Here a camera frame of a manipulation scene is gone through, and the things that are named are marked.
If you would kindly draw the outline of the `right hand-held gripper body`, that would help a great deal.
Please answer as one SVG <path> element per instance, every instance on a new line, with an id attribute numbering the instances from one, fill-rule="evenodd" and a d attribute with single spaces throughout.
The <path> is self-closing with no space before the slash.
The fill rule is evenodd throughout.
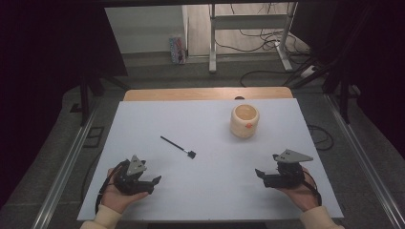
<path id="1" fill-rule="evenodd" d="M 305 181 L 301 162 L 312 161 L 312 156 L 307 156 L 290 149 L 285 149 L 278 157 L 277 175 L 266 175 L 263 180 L 266 187 L 295 188 Z"/>

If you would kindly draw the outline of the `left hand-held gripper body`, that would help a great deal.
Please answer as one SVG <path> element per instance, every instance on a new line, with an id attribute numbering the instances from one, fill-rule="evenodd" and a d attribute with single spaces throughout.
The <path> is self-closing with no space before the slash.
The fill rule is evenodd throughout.
<path id="1" fill-rule="evenodd" d="M 126 196 L 147 192 L 152 194 L 155 185 L 152 181 L 141 181 L 139 178 L 146 170 L 140 159 L 133 155 L 131 159 L 121 161 L 113 172 L 113 184 Z"/>

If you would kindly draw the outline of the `black makeup brush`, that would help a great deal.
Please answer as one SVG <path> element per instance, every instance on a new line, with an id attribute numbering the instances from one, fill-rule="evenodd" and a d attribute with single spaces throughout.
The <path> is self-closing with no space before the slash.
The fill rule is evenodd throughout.
<path id="1" fill-rule="evenodd" d="M 182 148 L 180 145 L 176 144 L 175 142 L 169 140 L 168 138 L 164 137 L 164 136 L 160 136 L 161 139 L 163 139 L 164 141 L 168 142 L 169 144 L 175 146 L 176 148 L 180 149 L 181 151 L 185 152 L 187 154 L 187 156 L 189 156 L 190 158 L 195 158 L 195 156 L 197 155 L 194 151 L 189 151 L 186 150 L 184 148 Z"/>

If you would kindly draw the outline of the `cream ribbed cup orange dot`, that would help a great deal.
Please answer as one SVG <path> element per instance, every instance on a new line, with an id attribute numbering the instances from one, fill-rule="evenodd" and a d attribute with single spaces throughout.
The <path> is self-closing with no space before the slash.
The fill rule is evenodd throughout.
<path id="1" fill-rule="evenodd" d="M 231 112 L 230 131 L 237 137 L 252 137 L 256 133 L 259 120 L 260 113 L 254 106 L 238 105 Z"/>

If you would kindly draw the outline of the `person's left hand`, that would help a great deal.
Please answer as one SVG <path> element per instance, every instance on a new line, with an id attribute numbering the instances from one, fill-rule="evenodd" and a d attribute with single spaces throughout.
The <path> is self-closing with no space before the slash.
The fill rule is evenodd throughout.
<path id="1" fill-rule="evenodd" d="M 107 182 L 107 187 L 103 193 L 100 203 L 115 212 L 122 214 L 128 206 L 132 203 L 146 198 L 148 196 L 147 192 L 138 193 L 131 196 L 123 195 L 117 187 L 113 184 L 114 179 L 110 177 L 110 174 L 113 173 L 113 169 L 108 170 L 107 177 L 110 179 Z"/>

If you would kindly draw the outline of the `person's right hand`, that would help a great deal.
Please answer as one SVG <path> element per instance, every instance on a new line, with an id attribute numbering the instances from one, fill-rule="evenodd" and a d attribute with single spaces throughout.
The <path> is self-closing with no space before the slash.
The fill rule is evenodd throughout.
<path id="1" fill-rule="evenodd" d="M 305 175 L 304 183 L 292 189 L 278 188 L 278 191 L 287 195 L 302 212 L 307 212 L 308 210 L 318 207 L 319 201 L 317 196 L 311 191 L 311 189 L 315 187 L 314 180 L 309 175 L 307 168 L 304 168 L 303 171 Z"/>

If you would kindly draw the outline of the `white table sheet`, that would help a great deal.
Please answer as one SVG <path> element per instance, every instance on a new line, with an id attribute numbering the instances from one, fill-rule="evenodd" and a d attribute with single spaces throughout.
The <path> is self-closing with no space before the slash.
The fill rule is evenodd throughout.
<path id="1" fill-rule="evenodd" d="M 306 168 L 324 206 L 342 217 L 296 99 L 253 99 L 260 113 L 256 133 L 230 131 L 236 100 L 131 101 L 118 105 L 79 219 L 95 215 L 97 192 L 110 168 L 136 155 L 146 160 L 142 179 L 161 176 L 153 194 L 127 208 L 126 220 L 144 222 L 265 221 L 296 219 L 300 210 L 283 193 L 265 187 L 255 169 L 276 171 L 272 155 L 290 149 L 312 156 Z M 190 158 L 160 138 L 194 151 Z"/>

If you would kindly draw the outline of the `wooden table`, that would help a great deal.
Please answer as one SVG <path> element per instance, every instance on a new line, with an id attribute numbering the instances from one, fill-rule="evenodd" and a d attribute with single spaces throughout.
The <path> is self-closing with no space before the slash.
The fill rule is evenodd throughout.
<path id="1" fill-rule="evenodd" d="M 184 88 L 129 90 L 124 101 L 184 101 L 184 100 L 235 100 L 293 98 L 287 87 L 225 87 L 225 88 Z"/>

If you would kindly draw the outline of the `black metal stand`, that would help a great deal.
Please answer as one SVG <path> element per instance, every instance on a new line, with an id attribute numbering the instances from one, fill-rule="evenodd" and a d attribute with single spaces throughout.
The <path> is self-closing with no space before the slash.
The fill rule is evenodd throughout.
<path id="1" fill-rule="evenodd" d="M 343 120 L 349 124 L 349 115 L 348 115 L 348 105 L 349 98 L 351 97 L 349 91 L 349 77 L 348 73 L 344 67 L 344 61 L 341 57 L 335 58 L 330 63 L 318 67 L 317 70 L 311 73 L 304 79 L 294 83 L 291 88 L 299 89 L 311 81 L 325 76 L 325 82 L 323 83 L 322 90 L 324 94 L 332 94 L 337 87 L 340 87 L 340 94 L 338 95 L 339 99 L 339 113 Z"/>
<path id="2" fill-rule="evenodd" d="M 91 90 L 94 96 L 103 96 L 104 87 L 100 79 L 105 79 L 110 83 L 120 87 L 124 91 L 129 91 L 131 87 L 113 76 L 103 72 L 84 73 L 80 76 L 80 101 L 81 101 L 81 126 L 83 126 L 90 117 L 89 95 L 88 90 Z"/>

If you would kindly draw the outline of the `white power strip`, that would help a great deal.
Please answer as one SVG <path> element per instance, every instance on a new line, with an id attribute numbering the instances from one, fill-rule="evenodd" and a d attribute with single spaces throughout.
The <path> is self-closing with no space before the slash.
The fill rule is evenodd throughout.
<path id="1" fill-rule="evenodd" d="M 306 78 L 310 75 L 312 75 L 313 73 L 315 73 L 317 71 L 317 67 L 314 65 L 310 65 L 308 68 L 306 68 L 302 73 L 301 73 L 301 77 L 302 78 Z"/>

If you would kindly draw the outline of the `colourful printed packet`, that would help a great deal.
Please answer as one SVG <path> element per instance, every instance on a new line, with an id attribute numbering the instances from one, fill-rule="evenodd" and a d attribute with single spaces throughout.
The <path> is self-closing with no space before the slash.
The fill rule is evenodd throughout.
<path id="1" fill-rule="evenodd" d="M 184 64 L 186 62 L 186 50 L 180 37 L 169 38 L 171 60 L 175 64 Z"/>

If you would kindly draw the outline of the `white cabinet panel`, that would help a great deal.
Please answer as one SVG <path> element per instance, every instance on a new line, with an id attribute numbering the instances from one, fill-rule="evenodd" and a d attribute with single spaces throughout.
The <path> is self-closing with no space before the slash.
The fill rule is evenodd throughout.
<path id="1" fill-rule="evenodd" d="M 186 6 L 105 8 L 121 53 L 169 52 L 169 39 L 188 48 Z"/>

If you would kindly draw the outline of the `black curtain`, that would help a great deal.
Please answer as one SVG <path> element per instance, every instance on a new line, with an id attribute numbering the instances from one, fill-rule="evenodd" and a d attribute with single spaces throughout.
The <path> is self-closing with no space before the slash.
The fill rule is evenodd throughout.
<path id="1" fill-rule="evenodd" d="M 359 107 L 405 158 L 405 0 L 301 1 L 290 31 L 322 64 L 342 59 L 324 90 L 357 87 Z"/>
<path id="2" fill-rule="evenodd" d="M 106 10 L 86 1 L 0 0 L 0 208 L 81 79 L 125 75 Z"/>

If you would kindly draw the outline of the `silver floor rail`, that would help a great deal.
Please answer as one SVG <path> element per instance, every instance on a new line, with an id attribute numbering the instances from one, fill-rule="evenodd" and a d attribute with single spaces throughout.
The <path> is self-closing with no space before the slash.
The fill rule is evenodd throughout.
<path id="1" fill-rule="evenodd" d="M 90 128 L 93 124 L 96 113 L 98 111 L 98 107 L 99 101 L 95 101 L 91 104 L 89 117 L 79 128 L 79 131 L 75 136 L 74 143 L 70 147 L 68 154 L 63 160 L 63 163 L 60 166 L 58 173 L 56 174 L 50 191 L 46 195 L 45 200 L 43 201 L 39 209 L 39 212 L 32 224 L 31 229 L 48 229 L 57 204 L 60 201 L 60 198 L 63 194 L 63 191 L 67 185 L 69 177 L 81 151 L 81 148 L 84 144 L 86 135 L 89 133 Z"/>
<path id="2" fill-rule="evenodd" d="M 405 229 L 405 217 L 403 216 L 402 211 L 400 210 L 397 202 L 394 200 L 394 196 L 374 168 L 362 144 L 354 133 L 352 126 L 348 124 L 340 114 L 338 103 L 329 94 L 325 94 L 324 97 L 330 105 L 330 110 L 332 111 L 334 118 L 340 126 L 345 138 L 348 140 L 356 160 L 358 161 L 367 180 L 371 184 L 371 187 L 382 205 L 382 208 L 386 213 L 391 225 L 394 229 Z"/>

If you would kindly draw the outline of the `white metal desk frame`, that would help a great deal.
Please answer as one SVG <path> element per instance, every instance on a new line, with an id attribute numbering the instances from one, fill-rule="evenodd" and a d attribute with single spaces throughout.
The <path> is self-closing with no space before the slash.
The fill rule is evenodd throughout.
<path id="1" fill-rule="evenodd" d="M 217 15 L 216 5 L 212 4 L 210 12 L 209 71 L 211 73 L 217 71 L 216 31 L 275 29 L 282 32 L 282 37 L 275 42 L 275 49 L 285 71 L 291 72 L 292 67 L 288 60 L 286 42 L 296 6 L 296 2 L 291 2 L 288 6 L 287 12 L 284 14 Z"/>

